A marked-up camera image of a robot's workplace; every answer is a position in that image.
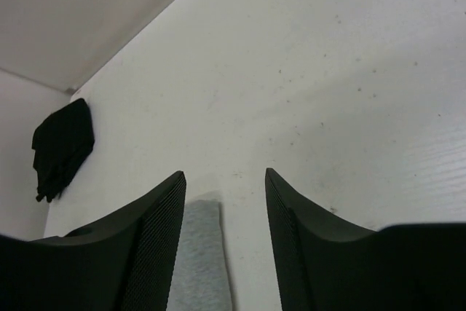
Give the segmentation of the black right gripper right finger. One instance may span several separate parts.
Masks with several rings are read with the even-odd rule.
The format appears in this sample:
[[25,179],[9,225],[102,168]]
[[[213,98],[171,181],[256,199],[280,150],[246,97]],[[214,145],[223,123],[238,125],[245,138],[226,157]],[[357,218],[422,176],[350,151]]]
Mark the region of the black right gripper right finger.
[[465,225],[359,227],[265,173],[284,310],[463,310]]

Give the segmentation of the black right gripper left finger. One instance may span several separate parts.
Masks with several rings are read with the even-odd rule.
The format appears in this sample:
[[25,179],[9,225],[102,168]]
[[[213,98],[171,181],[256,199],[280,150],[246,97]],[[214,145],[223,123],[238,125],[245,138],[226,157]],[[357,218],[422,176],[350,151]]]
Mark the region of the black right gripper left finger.
[[165,310],[183,221],[177,171],[63,237],[1,238],[3,310]]

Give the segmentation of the grey tank top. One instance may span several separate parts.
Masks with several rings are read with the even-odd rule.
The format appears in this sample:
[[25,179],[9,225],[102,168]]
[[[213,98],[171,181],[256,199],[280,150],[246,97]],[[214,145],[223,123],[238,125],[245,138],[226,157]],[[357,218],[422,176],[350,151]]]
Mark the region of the grey tank top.
[[185,205],[167,309],[233,309],[221,209],[215,200]]

